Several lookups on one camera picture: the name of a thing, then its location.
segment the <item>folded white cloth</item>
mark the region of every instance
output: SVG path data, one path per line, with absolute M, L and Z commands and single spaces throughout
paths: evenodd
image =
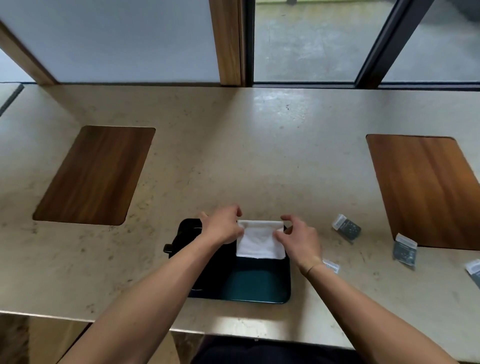
M 257 259 L 285 258 L 283 245 L 273 237 L 275 230 L 283 231 L 282 221 L 238 220 L 238 225 L 245 229 L 245 233 L 237 239 L 237 256 Z

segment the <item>dark wood rectangle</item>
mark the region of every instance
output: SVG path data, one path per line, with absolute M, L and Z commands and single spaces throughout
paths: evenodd
M 33 219 L 121 225 L 154 134 L 155 128 L 84 126 Z
M 480 185 L 448 137 L 367 135 L 392 236 L 480 250 Z

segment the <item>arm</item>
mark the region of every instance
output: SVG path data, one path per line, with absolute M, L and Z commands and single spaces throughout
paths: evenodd
M 317 231 L 298 217 L 285 233 L 275 232 L 363 359 L 371 364 L 457 363 L 440 346 L 353 288 L 322 262 Z
M 143 364 L 153 355 L 198 276 L 224 243 L 243 234 L 238 205 L 201 213 L 202 233 L 100 315 L 60 364 Z

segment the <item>teal tray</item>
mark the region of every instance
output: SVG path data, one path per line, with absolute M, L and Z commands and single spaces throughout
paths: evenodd
M 171 258 L 201 233 L 200 219 L 180 223 L 172 244 L 164 247 Z M 189 297 L 227 301 L 285 303 L 290 299 L 290 260 L 236 256 L 237 242 L 223 245 L 210 259 Z

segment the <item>concrete floor outside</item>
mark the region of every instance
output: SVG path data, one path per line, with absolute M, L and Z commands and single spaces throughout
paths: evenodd
M 435 0 L 384 81 L 480 81 L 480 23 L 452 2 Z M 254 80 L 353 82 L 393 5 L 257 3 Z

